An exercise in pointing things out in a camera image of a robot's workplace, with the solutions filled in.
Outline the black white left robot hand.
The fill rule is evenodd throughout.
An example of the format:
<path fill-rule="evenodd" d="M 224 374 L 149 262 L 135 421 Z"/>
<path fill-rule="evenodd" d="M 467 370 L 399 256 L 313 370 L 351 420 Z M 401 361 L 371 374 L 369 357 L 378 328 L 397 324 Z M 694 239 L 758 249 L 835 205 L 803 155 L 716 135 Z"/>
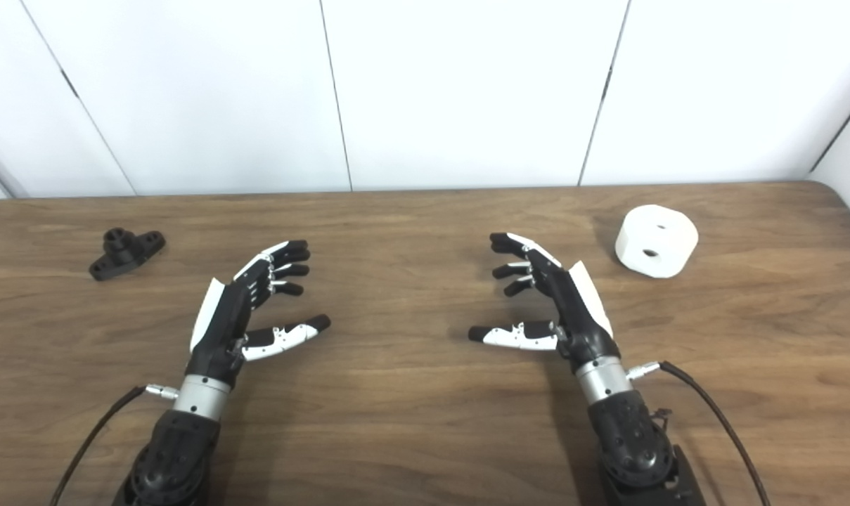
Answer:
<path fill-rule="evenodd" d="M 228 282 L 210 281 L 174 410 L 219 422 L 246 362 L 284 353 L 330 327 L 329 317 L 319 314 L 283 327 L 248 329 L 253 313 L 271 296 L 303 293 L 289 278 L 308 275 L 309 257 L 307 241 L 287 240 L 252 257 Z"/>

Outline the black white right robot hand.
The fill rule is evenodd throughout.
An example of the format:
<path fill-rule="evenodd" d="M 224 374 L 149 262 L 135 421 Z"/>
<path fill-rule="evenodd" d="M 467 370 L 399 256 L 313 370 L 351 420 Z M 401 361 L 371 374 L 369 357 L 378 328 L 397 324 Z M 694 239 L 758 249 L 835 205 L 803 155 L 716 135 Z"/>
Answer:
<path fill-rule="evenodd" d="M 622 353 L 584 264 L 578 262 L 565 268 L 540 244 L 514 233 L 492 233 L 489 239 L 493 251 L 519 259 L 492 272 L 496 279 L 515 276 L 504 295 L 512 297 L 534 289 L 553 302 L 558 317 L 494 327 L 474 326 L 468 339 L 499 348 L 558 352 L 569 362 L 589 406 L 604 406 L 612 401 L 642 403 L 643 397 L 626 375 Z"/>

